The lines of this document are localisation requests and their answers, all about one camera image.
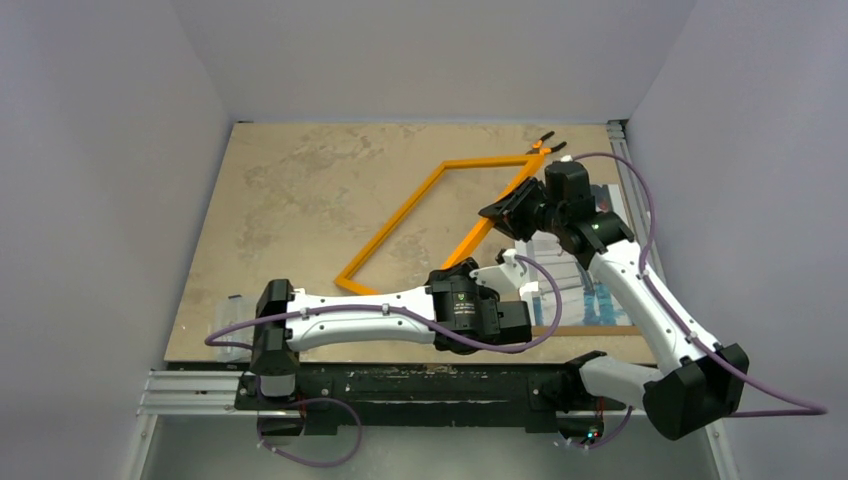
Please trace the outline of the orange wooden picture frame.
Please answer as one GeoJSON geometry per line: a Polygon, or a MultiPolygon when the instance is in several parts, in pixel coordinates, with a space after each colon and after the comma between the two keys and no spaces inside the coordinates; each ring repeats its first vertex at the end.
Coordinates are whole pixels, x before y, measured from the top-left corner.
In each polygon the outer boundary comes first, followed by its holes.
{"type": "Polygon", "coordinates": [[[355,295],[375,295],[374,288],[354,280],[355,274],[366,264],[370,257],[383,245],[396,228],[409,216],[416,205],[436,186],[438,180],[449,170],[471,170],[488,168],[518,167],[518,173],[499,194],[504,197],[522,181],[534,176],[543,166],[546,154],[523,154],[498,157],[483,157],[460,160],[447,160],[440,163],[413,193],[398,207],[374,236],[359,250],[352,260],[338,273],[333,283],[355,295]]]}

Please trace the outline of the photo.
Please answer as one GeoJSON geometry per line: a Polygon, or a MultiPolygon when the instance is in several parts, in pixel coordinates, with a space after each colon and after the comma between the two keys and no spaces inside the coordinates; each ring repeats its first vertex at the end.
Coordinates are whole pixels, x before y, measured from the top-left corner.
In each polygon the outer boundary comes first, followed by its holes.
{"type": "Polygon", "coordinates": [[[522,298],[528,303],[536,327],[547,328],[555,317],[554,289],[562,299],[559,326],[565,327],[630,327],[632,322],[609,288],[564,252],[556,237],[537,232],[532,239],[517,244],[523,255],[533,259],[554,278],[550,283],[537,270],[530,270],[530,279],[537,288],[522,298]]]}

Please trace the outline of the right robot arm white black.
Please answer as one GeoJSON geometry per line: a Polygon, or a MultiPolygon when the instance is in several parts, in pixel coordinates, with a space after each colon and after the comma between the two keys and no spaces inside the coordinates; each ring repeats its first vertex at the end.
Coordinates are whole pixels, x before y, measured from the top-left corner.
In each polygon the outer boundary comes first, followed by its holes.
{"type": "Polygon", "coordinates": [[[584,407],[607,397],[644,411],[669,440],[736,413],[749,358],[725,346],[676,301],[642,262],[633,232],[614,212],[601,211],[589,173],[575,161],[547,166],[545,178],[525,179],[480,216],[513,240],[537,232],[556,237],[595,279],[609,288],[646,341],[656,365],[643,367],[592,352],[567,364],[564,399],[584,407]]]}

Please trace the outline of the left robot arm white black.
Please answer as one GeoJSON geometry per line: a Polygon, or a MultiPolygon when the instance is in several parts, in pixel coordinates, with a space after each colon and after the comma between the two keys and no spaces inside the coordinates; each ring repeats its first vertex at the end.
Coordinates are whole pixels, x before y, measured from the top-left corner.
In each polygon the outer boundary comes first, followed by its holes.
{"type": "Polygon", "coordinates": [[[287,279],[271,280],[255,309],[249,370],[258,394],[275,409],[292,405],[301,354],[329,345],[401,341],[455,355],[527,350],[534,344],[530,309],[500,292],[520,289],[537,266],[509,249],[493,267],[466,259],[431,272],[420,287],[362,297],[310,295],[287,279]]]}

